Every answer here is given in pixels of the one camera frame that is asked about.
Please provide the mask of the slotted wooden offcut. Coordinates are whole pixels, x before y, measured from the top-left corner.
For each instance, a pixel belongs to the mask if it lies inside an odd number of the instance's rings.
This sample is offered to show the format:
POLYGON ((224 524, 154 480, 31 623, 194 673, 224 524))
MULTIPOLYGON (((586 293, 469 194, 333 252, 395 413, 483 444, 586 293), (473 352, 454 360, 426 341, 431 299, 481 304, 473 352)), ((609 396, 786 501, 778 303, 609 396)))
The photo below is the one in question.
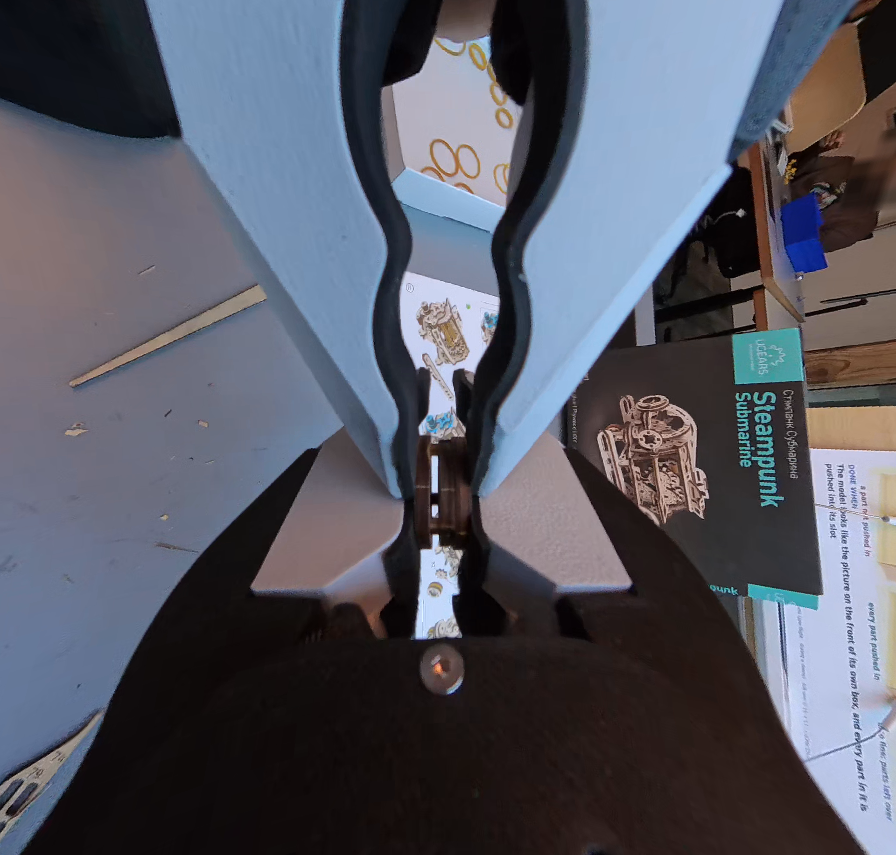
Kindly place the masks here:
POLYGON ((60 768, 101 723, 106 709, 97 710, 71 737, 1 783, 1 841, 46 790, 60 768))

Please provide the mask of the group of yellow rubber bands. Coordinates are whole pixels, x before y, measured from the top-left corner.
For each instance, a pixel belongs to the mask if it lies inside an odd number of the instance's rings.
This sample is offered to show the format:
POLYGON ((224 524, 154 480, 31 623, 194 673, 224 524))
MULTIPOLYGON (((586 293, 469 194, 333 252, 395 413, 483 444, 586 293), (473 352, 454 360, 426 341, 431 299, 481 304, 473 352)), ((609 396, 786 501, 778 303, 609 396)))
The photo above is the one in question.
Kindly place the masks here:
POLYGON ((423 77, 430 166, 445 182, 503 207, 521 107, 497 82, 487 38, 435 38, 423 77))

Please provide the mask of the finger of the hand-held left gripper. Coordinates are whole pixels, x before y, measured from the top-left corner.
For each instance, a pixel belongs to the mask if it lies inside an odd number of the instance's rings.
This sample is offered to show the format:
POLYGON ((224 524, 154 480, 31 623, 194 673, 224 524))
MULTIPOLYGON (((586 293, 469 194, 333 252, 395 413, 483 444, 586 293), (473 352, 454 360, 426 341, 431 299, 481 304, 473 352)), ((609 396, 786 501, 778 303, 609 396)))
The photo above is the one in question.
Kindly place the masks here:
POLYGON ((495 491, 599 358, 727 177, 785 0, 573 0, 553 168, 516 224, 529 320, 480 496, 495 491))
POLYGON ((411 498, 411 234, 381 96, 409 0, 145 1, 185 143, 251 238, 268 301, 367 462, 411 498))

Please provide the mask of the white instruction sign board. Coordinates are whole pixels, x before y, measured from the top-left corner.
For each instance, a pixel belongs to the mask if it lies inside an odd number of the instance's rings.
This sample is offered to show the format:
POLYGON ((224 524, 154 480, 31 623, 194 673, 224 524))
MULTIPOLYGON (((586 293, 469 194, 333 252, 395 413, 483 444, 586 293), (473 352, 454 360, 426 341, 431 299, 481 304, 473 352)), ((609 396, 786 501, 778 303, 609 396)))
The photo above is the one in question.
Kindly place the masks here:
POLYGON ((823 593, 784 607, 790 737, 868 853, 895 852, 895 454, 814 449, 823 593))

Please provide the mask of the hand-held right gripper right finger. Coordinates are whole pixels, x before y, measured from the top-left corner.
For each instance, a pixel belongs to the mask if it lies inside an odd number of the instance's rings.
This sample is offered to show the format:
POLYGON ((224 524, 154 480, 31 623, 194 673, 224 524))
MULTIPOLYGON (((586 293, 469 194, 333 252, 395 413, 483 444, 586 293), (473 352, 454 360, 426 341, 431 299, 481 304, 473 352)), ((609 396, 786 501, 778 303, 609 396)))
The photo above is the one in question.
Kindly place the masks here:
POLYGON ((463 552, 454 617, 462 637, 588 637, 576 595, 632 581, 566 449, 544 432, 487 496, 472 486, 473 374, 453 377, 465 439, 452 441, 452 537, 463 552))

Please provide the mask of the thin wooden stick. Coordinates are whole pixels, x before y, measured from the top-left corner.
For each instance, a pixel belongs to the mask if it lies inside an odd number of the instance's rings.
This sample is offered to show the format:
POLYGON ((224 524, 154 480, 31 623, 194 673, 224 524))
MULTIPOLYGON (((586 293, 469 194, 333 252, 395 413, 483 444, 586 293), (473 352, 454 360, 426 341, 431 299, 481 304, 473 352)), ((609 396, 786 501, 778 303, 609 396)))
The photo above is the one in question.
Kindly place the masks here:
POLYGON ((78 389, 79 387, 84 386, 95 379, 106 376, 119 368, 124 368, 129 364, 140 361, 142 358, 152 355, 164 348, 173 346, 208 327, 224 320, 228 320, 240 312, 261 304, 265 300, 266 293, 263 288, 260 285, 253 285, 230 297, 230 299, 221 301, 207 310, 194 315, 190 319, 179 323, 171 329, 153 336, 139 346, 135 346, 109 361, 102 363, 100 366, 92 368, 84 374, 71 379, 68 385, 71 389, 78 389))

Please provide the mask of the illustrated instruction booklet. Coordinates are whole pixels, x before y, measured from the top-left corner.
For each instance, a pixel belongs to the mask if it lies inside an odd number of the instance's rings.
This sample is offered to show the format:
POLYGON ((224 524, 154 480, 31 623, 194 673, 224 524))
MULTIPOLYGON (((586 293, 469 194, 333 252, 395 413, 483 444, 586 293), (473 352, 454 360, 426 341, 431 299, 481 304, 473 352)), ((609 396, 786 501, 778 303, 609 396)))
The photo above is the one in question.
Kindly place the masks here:
MULTIPOLYGON (((441 441, 466 435, 454 394, 458 369, 475 371, 497 325, 496 297, 414 273, 401 285, 402 335, 416 368, 430 378, 428 406, 420 433, 441 441)), ((460 637, 454 596, 462 551, 433 535, 420 552, 420 593, 415 636, 432 640, 460 637)))

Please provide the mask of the round wooden wheel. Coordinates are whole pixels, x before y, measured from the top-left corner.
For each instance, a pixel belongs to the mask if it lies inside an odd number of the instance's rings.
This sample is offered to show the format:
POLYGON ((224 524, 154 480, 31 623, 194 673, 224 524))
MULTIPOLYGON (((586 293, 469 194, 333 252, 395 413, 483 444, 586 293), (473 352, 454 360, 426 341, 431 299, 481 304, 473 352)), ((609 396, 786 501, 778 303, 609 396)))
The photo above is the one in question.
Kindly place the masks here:
POLYGON ((419 436, 414 494, 414 531, 420 549, 431 549, 434 537, 442 544, 463 547, 472 513, 465 436, 419 436))

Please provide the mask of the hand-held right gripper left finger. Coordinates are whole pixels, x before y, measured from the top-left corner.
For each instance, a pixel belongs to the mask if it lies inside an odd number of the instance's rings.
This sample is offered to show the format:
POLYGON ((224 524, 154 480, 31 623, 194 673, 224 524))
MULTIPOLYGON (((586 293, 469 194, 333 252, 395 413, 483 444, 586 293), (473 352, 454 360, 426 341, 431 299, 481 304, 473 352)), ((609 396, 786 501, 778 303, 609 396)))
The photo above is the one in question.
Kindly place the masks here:
POLYGON ((409 444, 409 497, 396 499, 347 432, 328 438, 252 581, 252 594, 314 601, 329 623, 347 613, 375 637, 413 638, 420 593, 418 430, 409 444))

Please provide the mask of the white cardboard tray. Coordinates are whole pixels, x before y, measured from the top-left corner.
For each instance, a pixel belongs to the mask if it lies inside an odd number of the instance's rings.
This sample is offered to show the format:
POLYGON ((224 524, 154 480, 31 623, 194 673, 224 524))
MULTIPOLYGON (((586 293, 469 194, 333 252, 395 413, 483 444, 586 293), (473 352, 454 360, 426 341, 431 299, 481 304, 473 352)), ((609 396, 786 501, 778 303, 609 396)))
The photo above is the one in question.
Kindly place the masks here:
POLYGON ((503 215, 505 205, 500 207, 445 182, 430 166, 430 157, 424 144, 427 102, 422 93, 423 68, 427 58, 419 73, 383 89, 386 158, 393 192, 407 208, 456 220, 492 233, 503 215))

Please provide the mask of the blue plastic bin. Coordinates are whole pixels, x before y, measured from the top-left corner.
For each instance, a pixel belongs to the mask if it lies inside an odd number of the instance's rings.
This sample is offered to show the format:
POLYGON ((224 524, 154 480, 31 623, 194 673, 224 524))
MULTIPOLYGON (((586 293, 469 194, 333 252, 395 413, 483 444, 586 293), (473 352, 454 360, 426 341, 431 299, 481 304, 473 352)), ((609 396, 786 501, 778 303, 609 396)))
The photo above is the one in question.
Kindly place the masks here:
POLYGON ((822 211, 814 193, 791 200, 780 213, 783 243, 790 264, 798 274, 808 274, 828 267, 820 231, 822 211))

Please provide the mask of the black model kit box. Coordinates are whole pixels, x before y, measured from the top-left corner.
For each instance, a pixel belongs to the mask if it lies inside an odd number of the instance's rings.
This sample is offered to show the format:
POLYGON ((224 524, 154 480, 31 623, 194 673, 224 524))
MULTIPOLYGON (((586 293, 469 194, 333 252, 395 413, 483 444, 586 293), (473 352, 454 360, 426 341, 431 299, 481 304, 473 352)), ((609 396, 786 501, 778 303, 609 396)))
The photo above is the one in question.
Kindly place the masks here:
POLYGON ((566 445, 673 539, 718 595, 818 609, 796 329, 607 350, 567 403, 566 445))

